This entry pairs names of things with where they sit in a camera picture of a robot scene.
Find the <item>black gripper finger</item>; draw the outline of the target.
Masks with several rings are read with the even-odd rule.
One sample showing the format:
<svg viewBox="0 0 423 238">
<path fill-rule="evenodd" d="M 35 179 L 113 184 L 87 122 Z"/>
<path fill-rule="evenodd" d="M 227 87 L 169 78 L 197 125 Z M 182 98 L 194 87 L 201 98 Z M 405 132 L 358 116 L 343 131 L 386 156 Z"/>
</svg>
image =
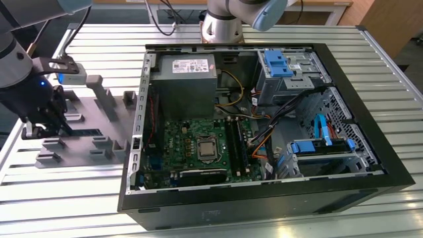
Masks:
<svg viewBox="0 0 423 238">
<path fill-rule="evenodd" d="M 43 139 L 59 135 L 62 130 L 55 109 L 38 108 L 29 116 L 22 118 L 26 125 L 22 139 Z"/>
<path fill-rule="evenodd" d="M 61 128 L 65 131 L 67 136 L 73 135 L 73 129 L 67 123 L 66 113 L 69 112 L 67 102 L 66 102 L 66 95 L 65 95 L 65 88 L 62 85 L 54 87 L 54 97 L 53 101 L 55 104 L 55 111 L 59 117 Z"/>
</svg>

